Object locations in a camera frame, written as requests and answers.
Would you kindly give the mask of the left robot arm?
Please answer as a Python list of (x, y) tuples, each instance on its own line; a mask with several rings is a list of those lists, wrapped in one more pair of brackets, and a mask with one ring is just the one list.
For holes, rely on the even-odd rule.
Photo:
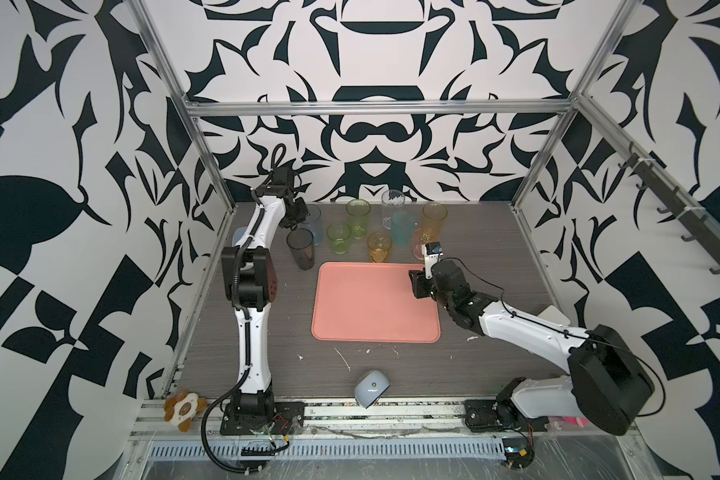
[(268, 361), (268, 317), (278, 279), (270, 252), (276, 231), (295, 229), (307, 216), (290, 177), (268, 179), (252, 191), (254, 210), (243, 235), (222, 251), (224, 292), (238, 326), (239, 375), (230, 394), (231, 414), (268, 422), (275, 400)]

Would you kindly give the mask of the dark grey tumbler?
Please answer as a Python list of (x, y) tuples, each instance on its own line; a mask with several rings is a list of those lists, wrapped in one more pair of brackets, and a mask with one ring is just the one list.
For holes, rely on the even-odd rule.
[(286, 237), (286, 243), (299, 269), (310, 270), (314, 266), (314, 236), (310, 230), (292, 230)]

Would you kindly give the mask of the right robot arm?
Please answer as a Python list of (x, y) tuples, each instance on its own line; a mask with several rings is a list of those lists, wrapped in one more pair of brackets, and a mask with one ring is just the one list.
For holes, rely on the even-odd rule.
[(500, 417), (581, 418), (606, 433), (625, 434), (657, 388), (654, 371), (621, 336), (604, 325), (587, 330), (517, 310), (500, 297), (473, 290), (465, 271), (456, 258), (411, 270), (413, 295), (434, 300), (459, 327), (518, 346), (564, 373), (507, 386), (496, 398)]

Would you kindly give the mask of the pink plastic tray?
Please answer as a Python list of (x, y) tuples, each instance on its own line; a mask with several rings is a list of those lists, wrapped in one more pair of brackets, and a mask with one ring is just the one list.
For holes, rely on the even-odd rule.
[(420, 265), (326, 262), (318, 273), (311, 332), (322, 341), (422, 343), (441, 335), (438, 306), (417, 299)]

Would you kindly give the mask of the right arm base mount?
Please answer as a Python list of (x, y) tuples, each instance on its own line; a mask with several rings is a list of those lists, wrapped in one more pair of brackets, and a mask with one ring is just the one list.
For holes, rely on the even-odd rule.
[(509, 400), (468, 399), (463, 406), (465, 426), (474, 433), (547, 430), (547, 417), (526, 418)]

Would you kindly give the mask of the tall green glass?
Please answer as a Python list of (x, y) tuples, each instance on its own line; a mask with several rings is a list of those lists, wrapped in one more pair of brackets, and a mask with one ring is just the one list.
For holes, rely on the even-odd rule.
[(353, 199), (346, 204), (347, 224), (354, 240), (367, 235), (367, 225), (371, 213), (371, 204), (364, 199)]

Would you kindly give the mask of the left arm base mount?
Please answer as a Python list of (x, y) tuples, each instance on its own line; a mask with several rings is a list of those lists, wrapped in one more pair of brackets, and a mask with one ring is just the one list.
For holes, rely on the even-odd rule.
[(263, 407), (229, 404), (225, 407), (220, 434), (242, 436), (294, 433), (303, 426), (305, 407), (304, 402), (275, 402)]

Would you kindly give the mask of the blue tall tumbler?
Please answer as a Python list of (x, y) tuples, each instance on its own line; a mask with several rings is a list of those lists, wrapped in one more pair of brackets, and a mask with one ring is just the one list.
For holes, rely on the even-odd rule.
[(308, 214), (301, 225), (312, 233), (314, 245), (319, 246), (323, 243), (324, 239), (322, 211), (315, 204), (309, 204), (307, 209)]

